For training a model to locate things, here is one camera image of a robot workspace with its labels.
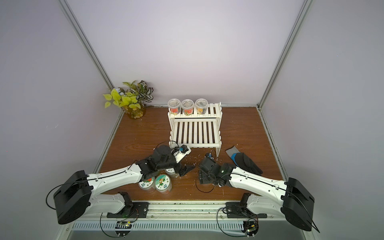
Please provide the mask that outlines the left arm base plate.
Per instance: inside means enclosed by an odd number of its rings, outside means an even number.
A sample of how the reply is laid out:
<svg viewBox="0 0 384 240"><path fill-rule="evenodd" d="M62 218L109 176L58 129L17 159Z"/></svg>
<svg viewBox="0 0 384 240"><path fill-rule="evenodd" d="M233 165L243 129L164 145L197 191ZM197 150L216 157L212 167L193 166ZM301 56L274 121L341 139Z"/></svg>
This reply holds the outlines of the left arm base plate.
<svg viewBox="0 0 384 240"><path fill-rule="evenodd" d="M133 202L125 206L117 214L108 213L107 218L126 219L126 218L146 218L149 210L149 202Z"/></svg>

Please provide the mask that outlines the clear seed container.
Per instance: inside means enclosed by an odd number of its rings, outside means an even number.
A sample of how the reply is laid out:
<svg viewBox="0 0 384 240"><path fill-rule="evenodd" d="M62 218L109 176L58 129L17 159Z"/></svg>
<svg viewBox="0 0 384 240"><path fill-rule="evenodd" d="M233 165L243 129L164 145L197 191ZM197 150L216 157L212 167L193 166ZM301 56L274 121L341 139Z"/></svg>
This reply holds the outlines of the clear seed container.
<svg viewBox="0 0 384 240"><path fill-rule="evenodd" d="M194 105L195 103L190 99L185 99L181 103L183 114L186 116L190 116L194 112Z"/></svg>
<svg viewBox="0 0 384 240"><path fill-rule="evenodd" d="M195 101L197 114L204 115L207 112L208 105L209 103L206 99L197 99Z"/></svg>

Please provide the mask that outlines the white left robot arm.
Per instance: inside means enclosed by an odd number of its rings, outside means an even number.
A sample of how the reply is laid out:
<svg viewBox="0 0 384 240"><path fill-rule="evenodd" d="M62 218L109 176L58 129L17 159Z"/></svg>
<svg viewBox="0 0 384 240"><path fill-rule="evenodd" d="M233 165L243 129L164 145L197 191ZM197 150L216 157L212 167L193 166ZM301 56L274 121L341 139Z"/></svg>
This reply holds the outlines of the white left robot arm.
<svg viewBox="0 0 384 240"><path fill-rule="evenodd" d="M108 195L107 192L149 180L166 169L174 169L182 177L194 169L194 166L181 165L181 160L190 152L191 149L186 145L173 149L161 145L149 157L121 169L89 175L83 170L75 172L53 194L58 223L69 224L89 214L106 213L112 218L129 217L134 211L129 194L119 192Z"/></svg>

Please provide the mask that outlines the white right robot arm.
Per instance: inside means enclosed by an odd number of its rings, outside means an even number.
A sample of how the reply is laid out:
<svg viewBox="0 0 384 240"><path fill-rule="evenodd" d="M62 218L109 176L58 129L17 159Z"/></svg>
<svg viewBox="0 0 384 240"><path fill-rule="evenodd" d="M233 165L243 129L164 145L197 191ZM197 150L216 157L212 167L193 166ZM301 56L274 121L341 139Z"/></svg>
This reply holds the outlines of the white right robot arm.
<svg viewBox="0 0 384 240"><path fill-rule="evenodd" d="M315 198L297 179L268 179L236 165L219 165L211 158L201 161L199 173L203 177L201 184L228 186L266 197L291 225L307 232L320 231L313 220Z"/></svg>

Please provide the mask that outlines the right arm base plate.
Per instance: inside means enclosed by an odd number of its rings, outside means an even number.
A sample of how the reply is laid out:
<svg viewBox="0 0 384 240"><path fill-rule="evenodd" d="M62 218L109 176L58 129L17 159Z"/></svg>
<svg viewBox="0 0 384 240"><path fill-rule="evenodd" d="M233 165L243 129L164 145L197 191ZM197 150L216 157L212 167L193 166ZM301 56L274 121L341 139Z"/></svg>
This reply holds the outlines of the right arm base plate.
<svg viewBox="0 0 384 240"><path fill-rule="evenodd" d="M222 210L224 214L227 215L227 218L245 218L245 219L266 219L267 214L254 214L250 210L248 210L245 206L241 206L240 202L226 202L226 206L224 210Z"/></svg>

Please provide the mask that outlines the clear container red seeds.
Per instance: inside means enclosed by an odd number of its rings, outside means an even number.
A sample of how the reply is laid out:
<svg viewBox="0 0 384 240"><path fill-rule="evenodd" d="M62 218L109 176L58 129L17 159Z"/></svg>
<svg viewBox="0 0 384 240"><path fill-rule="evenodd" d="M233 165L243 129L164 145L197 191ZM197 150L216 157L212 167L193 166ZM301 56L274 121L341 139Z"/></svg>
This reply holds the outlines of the clear container red seeds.
<svg viewBox="0 0 384 240"><path fill-rule="evenodd" d="M170 114L178 115L181 112L181 101L179 99L170 99L168 101Z"/></svg>

